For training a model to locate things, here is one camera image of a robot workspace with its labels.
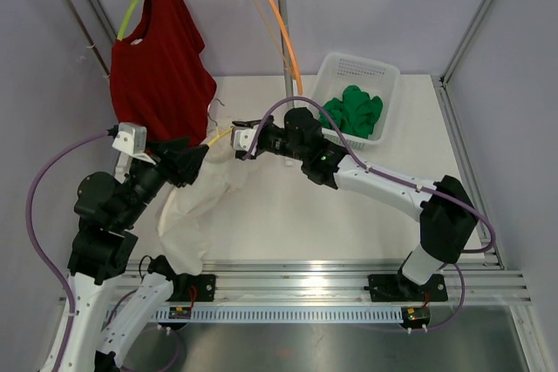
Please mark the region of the yellow hanger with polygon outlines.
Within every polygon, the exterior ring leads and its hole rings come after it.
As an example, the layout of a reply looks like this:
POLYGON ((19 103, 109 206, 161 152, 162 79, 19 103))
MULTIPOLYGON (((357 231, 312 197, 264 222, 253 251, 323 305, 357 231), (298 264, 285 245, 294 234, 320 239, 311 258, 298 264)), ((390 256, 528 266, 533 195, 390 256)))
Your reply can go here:
POLYGON ((212 113, 212 105, 214 103, 216 103, 220 106, 224 106, 224 103, 219 98, 213 98, 209 102, 209 105, 208 105, 208 120, 214 125, 215 135, 208 141, 208 147, 212 147, 218 141, 220 141, 221 139, 230 135, 234 130, 233 126, 230 126, 227 129, 221 129, 219 127, 219 123, 217 122, 217 119, 213 116, 213 113, 212 113))

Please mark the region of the white t shirt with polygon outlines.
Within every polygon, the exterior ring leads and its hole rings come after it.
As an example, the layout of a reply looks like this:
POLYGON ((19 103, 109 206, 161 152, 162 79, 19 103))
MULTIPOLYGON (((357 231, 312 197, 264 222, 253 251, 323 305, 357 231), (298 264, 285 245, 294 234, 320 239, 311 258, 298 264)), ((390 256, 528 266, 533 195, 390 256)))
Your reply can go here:
MULTIPOLYGON (((219 125, 221 129, 230 126, 230 119, 219 125)), ((173 187, 160 209, 156 232, 163 254, 177 274, 201 273, 203 257, 210 248, 209 235, 201 229, 202 220, 223 196, 247 182, 250 167, 235 158, 231 134, 209 147, 197 180, 190 186, 173 187)), ((213 128, 202 143, 208 145, 214 135, 213 128)))

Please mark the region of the green t shirt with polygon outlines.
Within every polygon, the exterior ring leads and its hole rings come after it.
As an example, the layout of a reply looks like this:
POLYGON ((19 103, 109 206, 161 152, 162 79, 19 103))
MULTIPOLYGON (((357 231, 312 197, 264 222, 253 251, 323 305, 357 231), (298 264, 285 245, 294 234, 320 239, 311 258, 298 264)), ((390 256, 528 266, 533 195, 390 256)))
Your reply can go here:
POLYGON ((343 134, 367 139, 380 120, 384 102, 357 85, 349 85, 343 90, 341 98, 332 98, 323 108, 343 134))

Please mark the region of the orange hanger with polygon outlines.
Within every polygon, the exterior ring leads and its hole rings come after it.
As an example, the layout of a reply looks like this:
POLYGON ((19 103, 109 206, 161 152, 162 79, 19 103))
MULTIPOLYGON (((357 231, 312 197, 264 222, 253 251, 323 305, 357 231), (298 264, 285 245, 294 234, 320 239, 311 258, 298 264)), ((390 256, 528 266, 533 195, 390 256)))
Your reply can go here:
POLYGON ((289 33, 287 0, 252 0, 252 2, 281 56, 286 94, 302 96, 304 93, 302 73, 289 33))

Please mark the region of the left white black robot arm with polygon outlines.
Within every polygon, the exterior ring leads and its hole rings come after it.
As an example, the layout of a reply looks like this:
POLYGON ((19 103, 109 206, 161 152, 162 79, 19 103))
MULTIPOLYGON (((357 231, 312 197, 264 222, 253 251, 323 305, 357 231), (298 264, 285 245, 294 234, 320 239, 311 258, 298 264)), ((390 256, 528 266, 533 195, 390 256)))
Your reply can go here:
POLYGON ((134 223, 165 184, 194 183, 208 146, 178 139, 151 143, 148 151, 146 160, 132 162, 123 182, 96 172, 79 184, 78 232, 63 280, 67 300, 45 371, 118 371, 163 303, 185 305, 186 312, 172 316, 178 321, 193 316, 195 303, 214 299, 214 275, 179 273, 159 255, 128 303, 110 321, 105 318, 138 240, 134 223))

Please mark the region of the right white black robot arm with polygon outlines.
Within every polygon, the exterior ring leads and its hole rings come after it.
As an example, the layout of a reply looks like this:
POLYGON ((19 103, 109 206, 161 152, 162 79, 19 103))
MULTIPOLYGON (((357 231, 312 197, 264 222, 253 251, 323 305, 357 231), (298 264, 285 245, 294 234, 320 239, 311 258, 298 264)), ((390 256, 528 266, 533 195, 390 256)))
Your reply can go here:
POLYGON ((374 301, 434 300, 438 270, 458 261, 478 223, 458 179, 446 175, 440 181, 414 180, 368 166, 326 139, 320 122, 304 107, 287 111, 282 126, 273 118, 235 121, 231 146, 238 159, 268 152, 298 160, 315 184, 375 199, 418 222, 417 247, 391 278, 369 286, 374 301))

